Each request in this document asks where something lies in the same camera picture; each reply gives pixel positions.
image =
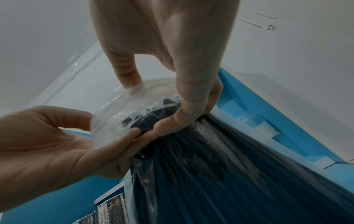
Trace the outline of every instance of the hand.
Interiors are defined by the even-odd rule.
[[[60,107],[34,107],[0,118],[0,212],[91,175],[122,178],[130,158],[154,140],[148,132],[92,150],[90,139],[58,127],[90,130],[92,115]]]
[[[217,76],[239,0],[90,0],[98,39],[125,87],[141,82],[134,54],[151,54],[177,74],[182,107],[156,123],[178,131],[216,104]]]

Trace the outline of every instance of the black object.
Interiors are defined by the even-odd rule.
[[[132,127],[145,133],[177,109]],[[354,194],[212,115],[151,142],[131,175],[129,220],[140,224],[354,222]]]

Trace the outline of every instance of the plastic wrap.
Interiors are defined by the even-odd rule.
[[[178,109],[176,93],[173,79],[116,91],[92,121],[94,147],[119,139],[132,127],[151,130]],[[272,140],[277,132],[269,124],[256,127],[215,108],[187,128],[151,142],[134,156],[124,180],[129,223],[354,220],[351,192]]]

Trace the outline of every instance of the clear plastic bag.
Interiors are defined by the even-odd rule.
[[[94,147],[147,132],[179,106],[173,79],[118,90],[94,116]],[[258,126],[215,108],[151,142],[124,179],[129,223],[350,223],[354,195]]]

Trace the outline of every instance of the plastic packaging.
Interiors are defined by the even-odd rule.
[[[94,147],[132,127],[151,130],[178,109],[176,93],[173,79],[116,91],[92,121]],[[271,126],[211,114],[134,156],[124,180],[129,223],[352,222],[354,195],[272,140]]]

